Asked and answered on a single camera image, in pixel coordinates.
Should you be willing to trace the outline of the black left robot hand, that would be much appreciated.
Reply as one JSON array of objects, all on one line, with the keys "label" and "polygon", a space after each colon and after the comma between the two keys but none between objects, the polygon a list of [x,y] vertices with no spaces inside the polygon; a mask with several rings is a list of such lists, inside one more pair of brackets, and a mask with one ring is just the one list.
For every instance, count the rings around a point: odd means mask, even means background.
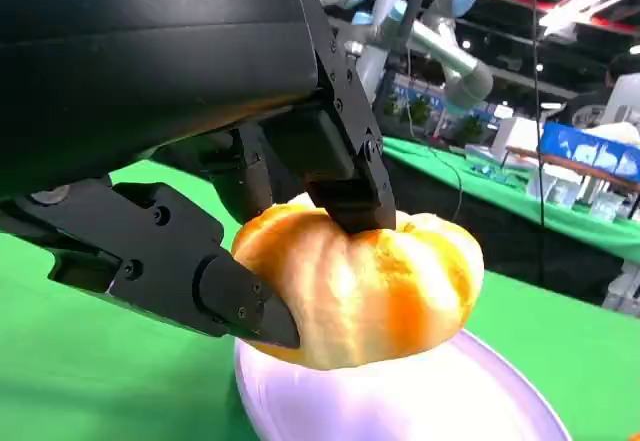
[{"label": "black left robot hand", "polygon": [[214,217],[166,184],[109,177],[229,131],[210,168],[246,182],[235,207],[257,207],[257,127],[344,231],[394,227],[380,132],[320,0],[1,0],[1,229],[51,252],[60,284],[298,347],[291,311]]}]

